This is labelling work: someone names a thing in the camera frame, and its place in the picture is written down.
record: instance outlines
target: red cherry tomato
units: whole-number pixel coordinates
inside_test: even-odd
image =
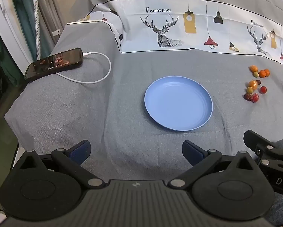
[[[256,94],[256,93],[255,93],[255,94],[253,94],[253,95],[252,95],[252,102],[254,102],[254,103],[255,103],[255,102],[258,102],[258,101],[259,101],[259,95],[258,95],[258,94]]]
[[[265,93],[267,92],[267,87],[262,86],[262,87],[260,88],[260,92],[261,92],[262,94],[265,94]]]

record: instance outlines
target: phone screen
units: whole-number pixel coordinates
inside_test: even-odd
[[[38,78],[38,75],[39,77],[46,76],[46,72],[48,74],[58,72],[59,68],[70,66],[81,61],[82,50],[79,48],[51,55],[31,63],[26,70],[25,79]]]

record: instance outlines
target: gray bed sheet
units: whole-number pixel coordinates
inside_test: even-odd
[[[78,0],[74,8],[81,15],[77,16],[84,17],[103,1]],[[283,0],[217,1],[239,5],[283,25]],[[79,10],[79,3],[86,7]],[[243,143],[248,129],[271,141],[283,139],[283,65],[273,60],[194,49],[122,54],[103,22],[67,25],[52,54],[77,47],[106,54],[112,62],[111,74],[95,85],[77,84],[56,74],[29,83],[5,116],[25,149],[49,153],[88,139],[92,154],[83,167],[105,181],[169,180],[190,168],[181,154],[184,140],[234,155],[242,149],[249,151]],[[262,80],[268,92],[255,104],[243,99],[252,79],[248,70],[252,64],[271,71]],[[108,69],[104,57],[89,55],[81,67],[63,74],[95,81]],[[208,90],[214,110],[206,125],[191,132],[174,132],[147,114],[143,103],[147,87],[170,75],[191,78]],[[267,219],[283,225],[283,196],[277,195]]]

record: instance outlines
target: orange cherry tomato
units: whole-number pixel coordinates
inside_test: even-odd
[[[258,72],[258,67],[257,66],[254,66],[254,65],[251,65],[251,66],[249,66],[249,69],[250,69],[250,71],[251,72]]]
[[[271,73],[269,69],[265,69],[264,71],[266,72],[266,77],[270,76]]]
[[[249,87],[252,87],[253,90],[257,89],[257,82],[255,80],[252,80],[249,82]]]
[[[264,78],[266,76],[266,72],[264,70],[259,71],[259,77]]]

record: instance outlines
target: usb cable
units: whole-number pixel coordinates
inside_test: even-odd
[[[83,81],[78,81],[78,80],[75,80],[75,79],[68,78],[68,77],[66,77],[66,76],[64,76],[64,75],[62,75],[62,74],[60,74],[59,72],[56,72],[55,74],[57,74],[57,75],[59,75],[59,76],[65,78],[65,79],[68,79],[68,80],[70,80],[70,81],[72,81],[72,82],[76,82],[76,83],[94,84],[94,83],[98,83],[98,82],[103,81],[106,77],[109,76],[109,74],[110,74],[110,72],[111,72],[111,68],[112,68],[112,67],[111,67],[111,61],[110,61],[110,59],[108,58],[108,56],[106,56],[105,54],[99,53],[99,52],[83,53],[83,56],[87,56],[87,55],[90,55],[90,54],[99,54],[99,55],[102,55],[102,56],[106,57],[106,59],[107,59],[108,62],[109,62],[109,71],[108,71],[108,73],[106,74],[106,76],[104,76],[102,79],[97,80],[97,81],[94,81],[94,82],[83,82]]]

